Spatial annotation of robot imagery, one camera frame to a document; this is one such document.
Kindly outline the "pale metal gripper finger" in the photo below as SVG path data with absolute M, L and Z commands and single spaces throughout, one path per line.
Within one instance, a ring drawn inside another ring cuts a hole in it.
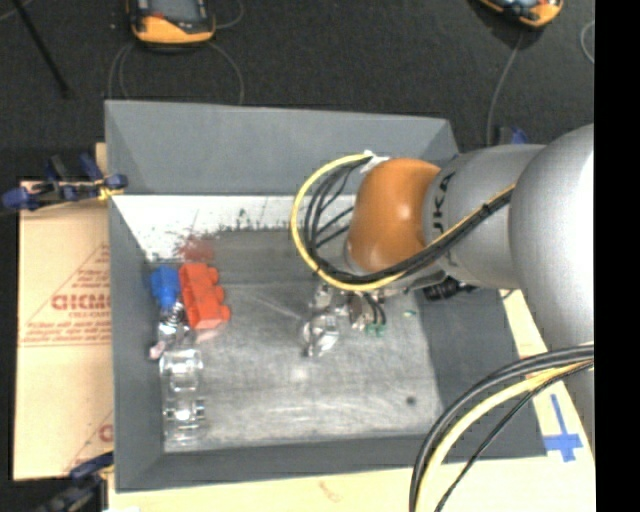
M 305 349 L 307 357 L 320 357 L 331 350 L 339 339 L 340 331 L 337 317 L 334 315 L 313 316 L 303 327 Z
M 312 318 L 338 317 L 336 290 L 328 284 L 319 284 L 313 294 L 310 311 Z

